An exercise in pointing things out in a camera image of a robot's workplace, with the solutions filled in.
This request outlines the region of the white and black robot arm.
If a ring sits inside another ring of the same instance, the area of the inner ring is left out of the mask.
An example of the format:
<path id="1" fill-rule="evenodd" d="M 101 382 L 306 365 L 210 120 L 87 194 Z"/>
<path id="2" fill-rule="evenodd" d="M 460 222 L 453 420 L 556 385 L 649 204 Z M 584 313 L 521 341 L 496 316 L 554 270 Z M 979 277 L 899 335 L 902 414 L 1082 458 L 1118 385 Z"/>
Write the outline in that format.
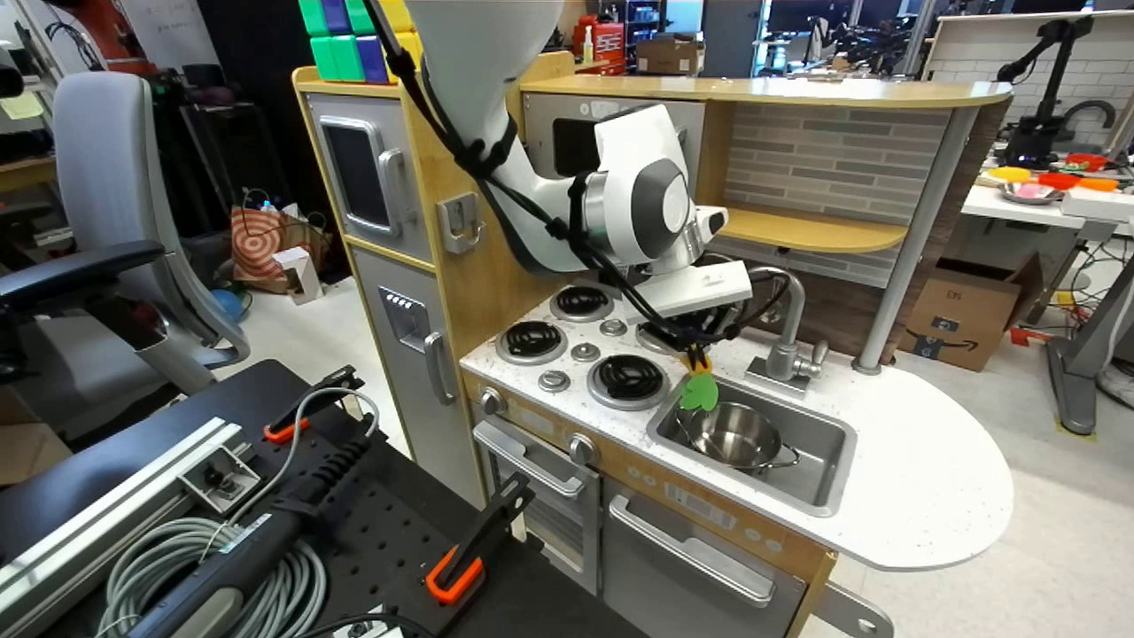
<path id="1" fill-rule="evenodd" d="M 686 153 L 667 102 L 582 116 L 593 164 L 556 170 L 554 139 L 516 111 L 563 0 L 402 0 L 417 33 L 412 54 L 378 0 L 367 16 L 385 68 L 439 144 L 492 204 L 505 246 L 532 274 L 603 277 L 669 341 L 708 346 L 723 327 L 692 313 L 751 301 L 744 261 L 705 261 L 727 225 L 723 204 L 693 198 Z"/>

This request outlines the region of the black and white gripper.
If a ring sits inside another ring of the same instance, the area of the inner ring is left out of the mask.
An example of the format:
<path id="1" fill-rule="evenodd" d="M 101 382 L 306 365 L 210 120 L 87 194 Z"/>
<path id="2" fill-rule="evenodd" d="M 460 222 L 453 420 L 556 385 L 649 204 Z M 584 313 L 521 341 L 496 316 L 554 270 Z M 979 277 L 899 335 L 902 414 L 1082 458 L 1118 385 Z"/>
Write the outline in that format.
<path id="1" fill-rule="evenodd" d="M 751 301 L 744 261 L 684 266 L 633 285 L 642 322 L 677 352 L 723 341 Z"/>

